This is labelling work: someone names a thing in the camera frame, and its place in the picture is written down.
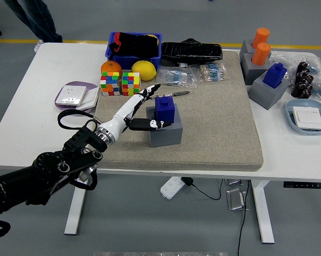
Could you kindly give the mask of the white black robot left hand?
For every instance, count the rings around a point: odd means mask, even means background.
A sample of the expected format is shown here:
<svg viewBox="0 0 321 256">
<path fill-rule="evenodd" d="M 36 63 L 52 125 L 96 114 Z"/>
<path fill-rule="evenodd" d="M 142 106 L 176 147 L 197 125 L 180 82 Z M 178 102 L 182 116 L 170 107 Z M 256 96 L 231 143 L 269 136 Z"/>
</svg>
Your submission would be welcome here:
<svg viewBox="0 0 321 256">
<path fill-rule="evenodd" d="M 140 106 L 155 93 L 160 84 L 151 85 L 141 92 L 133 95 L 113 116 L 105 123 L 100 124 L 95 130 L 95 134 L 101 138 L 106 138 L 109 143 L 115 143 L 120 134 L 127 128 L 133 131 L 155 131 L 172 125 L 169 121 L 157 121 L 147 118 L 134 118 L 134 114 Z"/>
</svg>

